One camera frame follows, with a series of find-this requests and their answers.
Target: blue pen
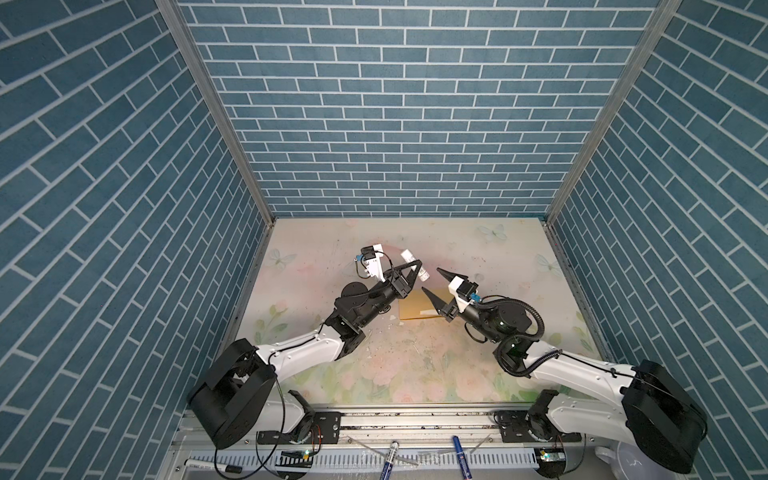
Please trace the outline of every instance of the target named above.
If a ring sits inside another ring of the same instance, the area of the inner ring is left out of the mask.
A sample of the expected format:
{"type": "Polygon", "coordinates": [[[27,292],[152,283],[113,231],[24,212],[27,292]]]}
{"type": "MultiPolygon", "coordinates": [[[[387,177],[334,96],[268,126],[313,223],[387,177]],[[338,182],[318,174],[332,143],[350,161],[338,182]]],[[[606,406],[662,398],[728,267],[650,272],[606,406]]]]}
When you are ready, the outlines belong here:
{"type": "Polygon", "coordinates": [[[398,442],[392,442],[389,446],[389,453],[386,456],[386,462],[384,462],[384,469],[382,470],[382,476],[379,480],[389,480],[389,474],[392,472],[392,464],[395,462],[395,455],[397,455],[397,448],[400,446],[398,442]]]}
{"type": "Polygon", "coordinates": [[[458,466],[462,468],[462,476],[464,477],[464,480],[472,480],[472,473],[469,471],[469,465],[467,465],[467,455],[464,453],[462,444],[456,435],[453,436],[453,447],[456,449],[458,466]]]}

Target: blue brick wall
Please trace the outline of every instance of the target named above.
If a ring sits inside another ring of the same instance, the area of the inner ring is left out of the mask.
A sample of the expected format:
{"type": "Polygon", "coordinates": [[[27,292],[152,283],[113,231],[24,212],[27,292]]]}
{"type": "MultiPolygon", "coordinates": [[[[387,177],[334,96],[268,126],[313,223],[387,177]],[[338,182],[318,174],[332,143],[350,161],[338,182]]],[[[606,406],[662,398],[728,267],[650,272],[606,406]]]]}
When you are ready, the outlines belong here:
{"type": "Polygon", "coordinates": [[[555,229],[614,355],[712,417],[700,478],[765,478],[768,2],[684,0],[555,229]]]}
{"type": "Polygon", "coordinates": [[[157,473],[258,215],[153,0],[0,2],[0,478],[157,473]]]}
{"type": "Polygon", "coordinates": [[[180,3],[277,216],[541,216],[657,0],[180,3]]]}

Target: cardboard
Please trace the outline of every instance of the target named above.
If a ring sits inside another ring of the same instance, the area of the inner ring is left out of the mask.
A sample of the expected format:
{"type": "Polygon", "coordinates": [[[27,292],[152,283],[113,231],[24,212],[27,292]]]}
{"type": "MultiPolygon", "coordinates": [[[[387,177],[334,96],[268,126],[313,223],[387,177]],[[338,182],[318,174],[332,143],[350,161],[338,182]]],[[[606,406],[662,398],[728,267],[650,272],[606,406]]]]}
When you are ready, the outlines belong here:
{"type": "MultiPolygon", "coordinates": [[[[446,303],[453,298],[447,286],[430,290],[446,303]]],[[[432,305],[422,289],[414,289],[404,300],[398,301],[398,306],[401,320],[442,318],[437,314],[435,306],[432,305]]]]}

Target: floral tabletop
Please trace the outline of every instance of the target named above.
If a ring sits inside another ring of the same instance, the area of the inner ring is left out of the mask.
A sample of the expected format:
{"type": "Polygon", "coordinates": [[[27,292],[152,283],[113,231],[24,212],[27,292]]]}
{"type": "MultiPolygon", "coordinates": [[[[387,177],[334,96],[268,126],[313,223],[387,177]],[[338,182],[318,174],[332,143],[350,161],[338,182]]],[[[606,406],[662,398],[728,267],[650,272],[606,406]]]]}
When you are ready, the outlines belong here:
{"type": "MultiPolygon", "coordinates": [[[[536,219],[280,219],[238,338],[258,345],[318,328],[342,288],[359,280],[354,256],[376,243],[395,265],[403,263],[405,248],[423,262],[431,276],[415,288],[446,287],[437,266],[464,273],[479,284],[480,295],[530,303],[544,318],[549,343],[599,358],[536,219]]],[[[460,319],[401,321],[394,302],[365,332],[354,353],[295,375],[285,390],[315,404],[362,405],[533,401],[540,390],[557,388],[503,373],[494,346],[469,339],[460,319]]]]}

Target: butterfly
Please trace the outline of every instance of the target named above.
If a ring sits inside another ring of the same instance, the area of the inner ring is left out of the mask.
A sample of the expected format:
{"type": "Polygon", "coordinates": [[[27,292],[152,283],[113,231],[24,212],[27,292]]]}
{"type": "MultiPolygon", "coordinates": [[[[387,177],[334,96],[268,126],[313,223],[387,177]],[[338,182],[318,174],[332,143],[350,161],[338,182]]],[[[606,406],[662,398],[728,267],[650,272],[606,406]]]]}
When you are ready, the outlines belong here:
{"type": "Polygon", "coordinates": [[[563,276],[563,271],[560,270],[560,265],[558,265],[557,260],[549,263],[549,260],[547,260],[544,255],[537,253],[536,263],[538,264],[538,270],[540,272],[552,272],[556,276],[563,276]]]}
{"type": "Polygon", "coordinates": [[[279,270],[285,270],[288,263],[291,263],[296,259],[296,254],[294,253],[293,255],[281,257],[280,251],[276,248],[269,252],[269,259],[269,262],[267,262],[269,266],[276,266],[279,270]]]}
{"type": "Polygon", "coordinates": [[[478,230],[480,230],[480,233],[485,235],[485,239],[490,242],[493,240],[493,237],[498,238],[499,240],[507,240],[507,234],[504,233],[504,225],[496,225],[496,228],[491,230],[487,227],[478,227],[478,230]]]}

